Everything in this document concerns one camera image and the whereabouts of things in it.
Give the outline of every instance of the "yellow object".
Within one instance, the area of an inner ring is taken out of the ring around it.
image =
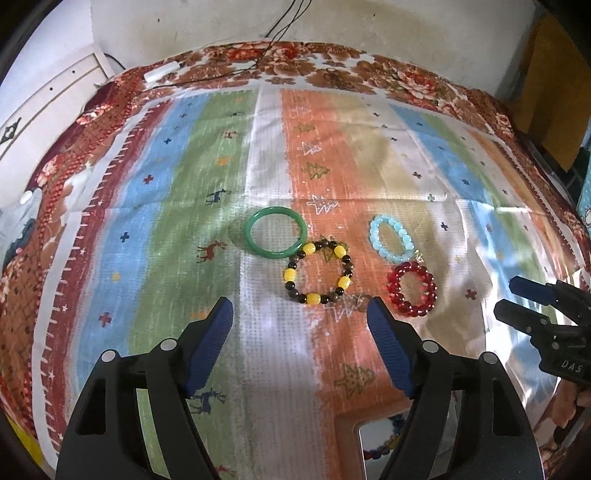
[[[343,258],[346,254],[347,254],[347,250],[345,250],[345,247],[341,246],[341,245],[337,245],[335,247],[335,255],[339,258]]]
[[[310,305],[318,305],[320,303],[320,295],[317,293],[308,293],[306,295],[306,302]]]
[[[10,418],[8,415],[7,415],[7,419],[8,419],[8,422],[10,423],[11,427],[14,429],[15,433],[17,434],[21,443],[27,449],[27,452],[29,452],[29,454],[33,457],[33,460],[35,460],[35,463],[37,465],[41,466],[43,464],[44,457],[43,457],[43,454],[41,453],[41,448],[39,447],[39,444],[37,443],[37,441],[35,439],[29,437],[29,435],[27,435],[22,428],[20,428],[16,423],[14,423],[12,421],[12,418]]]
[[[283,272],[283,280],[296,281],[296,271],[293,268],[288,268]]]
[[[351,279],[349,277],[341,277],[339,279],[339,287],[343,290],[347,290],[349,286],[352,284]]]
[[[301,249],[306,255],[311,255],[316,251],[316,246],[314,244],[305,244]]]

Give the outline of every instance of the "green jade bangle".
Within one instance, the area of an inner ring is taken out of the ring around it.
[[[281,252],[269,252],[269,250],[263,250],[261,247],[259,247],[252,239],[251,231],[255,222],[267,215],[286,215],[289,218],[293,218],[297,222],[298,227],[300,228],[300,237],[298,238],[297,242],[294,243],[291,247]],[[261,257],[270,258],[272,260],[279,260],[281,258],[287,258],[292,256],[302,247],[302,245],[304,245],[304,242],[308,238],[308,227],[301,215],[289,208],[267,207],[263,208],[262,210],[259,210],[257,213],[255,213],[248,219],[246,225],[244,226],[244,235],[246,236],[246,243],[248,243],[248,246],[254,253],[260,255]]]

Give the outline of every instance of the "bracelet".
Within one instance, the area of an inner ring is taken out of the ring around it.
[[[404,299],[404,295],[400,292],[400,279],[406,272],[415,272],[423,283],[423,303],[420,305],[412,305]],[[437,301],[437,285],[435,284],[433,275],[427,271],[427,267],[419,265],[415,261],[404,262],[393,268],[388,273],[387,287],[390,293],[390,300],[396,305],[398,311],[404,315],[424,317],[427,312],[430,312],[435,307],[435,302]]]
[[[379,226],[383,222],[386,222],[389,226],[391,226],[400,237],[400,240],[404,246],[404,253],[402,255],[395,255],[382,245],[382,242],[379,239]],[[415,254],[413,239],[398,220],[388,215],[376,215],[371,221],[369,224],[369,241],[371,242],[374,250],[378,252],[380,257],[385,258],[393,264],[398,265],[403,262],[408,262]]]
[[[402,435],[402,429],[404,428],[404,424],[406,421],[401,414],[395,415],[394,417],[390,417],[388,420],[392,422],[392,435],[390,435],[390,438],[383,442],[383,444],[380,445],[378,448],[373,450],[364,450],[364,460],[378,460],[382,457],[382,455],[388,455],[392,450],[396,448],[396,445],[398,444],[398,439]]]
[[[323,248],[330,248],[335,256],[341,259],[343,262],[343,276],[339,278],[337,287],[334,291],[329,292],[327,295],[320,295],[319,293],[300,293],[296,289],[296,269],[298,262],[306,255],[311,255],[314,252],[319,252]],[[310,305],[326,304],[329,301],[336,302],[341,295],[345,293],[345,290],[351,285],[351,277],[353,276],[353,264],[351,263],[351,257],[347,255],[347,250],[342,245],[337,244],[334,240],[328,241],[323,238],[321,241],[316,243],[307,243],[301,249],[299,249],[294,255],[290,257],[290,262],[287,264],[287,268],[283,272],[283,280],[285,281],[285,288],[289,292],[291,299],[296,300],[299,303],[308,303]]]
[[[286,215],[289,218],[293,218],[297,223],[298,227],[300,228],[300,236],[298,237],[297,242],[294,243],[291,247],[280,252],[269,252],[269,250],[263,250],[254,242],[251,235],[252,227],[257,220],[260,220],[264,216],[273,214]],[[298,251],[298,249],[300,249],[301,246],[304,245],[304,242],[308,237],[308,227],[301,215],[289,208],[267,207],[263,208],[262,210],[259,210],[257,213],[255,213],[248,219],[246,225],[244,226],[244,235],[246,236],[246,243],[254,253],[260,255],[261,257],[270,258],[272,260],[278,260],[281,258],[287,258],[290,255],[295,254]]]

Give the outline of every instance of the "light blue beaded bracelet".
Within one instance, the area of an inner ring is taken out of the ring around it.
[[[379,226],[382,222],[386,222],[389,226],[391,226],[400,237],[400,240],[404,246],[404,253],[402,255],[395,255],[389,252],[388,249],[382,245],[382,242],[379,240]],[[394,217],[390,217],[389,215],[376,215],[374,217],[374,219],[369,224],[369,241],[371,242],[374,250],[378,252],[380,257],[385,258],[393,264],[399,265],[403,262],[408,262],[414,256],[413,239],[410,238],[410,235],[404,229],[402,224]]]

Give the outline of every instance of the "green stripe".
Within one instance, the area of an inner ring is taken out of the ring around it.
[[[232,245],[229,228],[244,216],[248,140],[256,93],[245,90],[212,95],[194,125],[161,217],[153,227],[150,264],[129,339],[131,354],[149,351],[167,337],[177,338],[191,321],[197,320],[197,314],[208,312],[220,296],[238,292],[240,250]],[[233,138],[225,138],[225,132],[236,133],[232,133]],[[219,203],[207,205],[206,200],[213,199],[207,195],[221,189],[232,193],[222,193]],[[212,261],[197,263],[198,257],[204,255],[198,247],[216,241],[227,244],[226,249],[216,248]],[[229,397],[233,386],[228,373],[235,373],[243,365],[238,335],[235,313],[234,327],[206,390],[212,388]],[[142,417],[149,417],[146,399],[142,400]],[[194,415],[195,423],[213,463],[235,466],[232,402],[228,398],[222,404],[213,398],[211,403],[212,413]],[[152,468],[165,475],[150,422],[144,425],[144,436]]]

